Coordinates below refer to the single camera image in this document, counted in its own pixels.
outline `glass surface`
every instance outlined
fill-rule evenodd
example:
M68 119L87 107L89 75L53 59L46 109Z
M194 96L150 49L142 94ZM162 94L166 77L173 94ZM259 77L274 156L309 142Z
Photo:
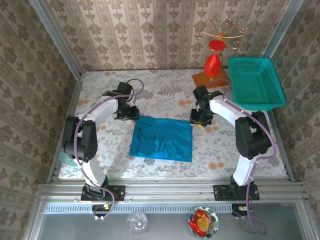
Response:
M304 240L306 239L294 203L256 203L252 215L267 227L266 236L259 236L248 220L236 219L230 213L217 214L219 230L214 240ZM134 235L126 221L129 214L111 214L104 221L91 214L46 214L38 240L195 240L188 228L189 214L146 214L145 232Z

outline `patterned wallpaper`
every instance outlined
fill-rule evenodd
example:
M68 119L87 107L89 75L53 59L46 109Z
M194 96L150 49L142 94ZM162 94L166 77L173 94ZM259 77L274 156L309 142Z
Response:
M201 68L211 53L203 23L247 29L234 55L263 53L289 0L42 0L82 71Z
M304 0L272 58L287 104L277 123L320 226L320 1Z
M22 239L75 80L27 0L0 1L0 240Z

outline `teal towel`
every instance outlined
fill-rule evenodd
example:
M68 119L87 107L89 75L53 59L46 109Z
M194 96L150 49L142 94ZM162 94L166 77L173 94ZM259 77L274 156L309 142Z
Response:
M59 159L62 163L67 164L68 166L77 167L78 165L75 161L68 156L65 152L61 151L59 155Z
M135 120L129 155L192 161L192 126L185 120L140 116Z

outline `floral tablecloth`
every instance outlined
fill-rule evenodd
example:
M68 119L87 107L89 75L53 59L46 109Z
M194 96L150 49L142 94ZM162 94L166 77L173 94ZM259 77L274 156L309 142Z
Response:
M144 82L144 90L130 104L137 105L141 115L189 120L191 109L195 107L192 75L199 72L195 69L87 72L75 114L89 110L105 91L117 89L119 82L139 78ZM141 89L138 81L132 81L131 84L135 92ZM206 128L193 127L192 162L130 156L134 126L133 120L121 121L109 117L98 128L96 157L109 178L230 177L237 167L239 153L235 143L235 129L217 114L213 116L212 125ZM280 155L259 162L255 175L285 176ZM83 176L78 167L62 164L59 177Z

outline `green plastic basket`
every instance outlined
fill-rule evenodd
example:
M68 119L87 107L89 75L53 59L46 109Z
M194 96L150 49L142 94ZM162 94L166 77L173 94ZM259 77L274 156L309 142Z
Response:
M286 104L276 69L269 58L228 59L234 102L251 111L269 111Z

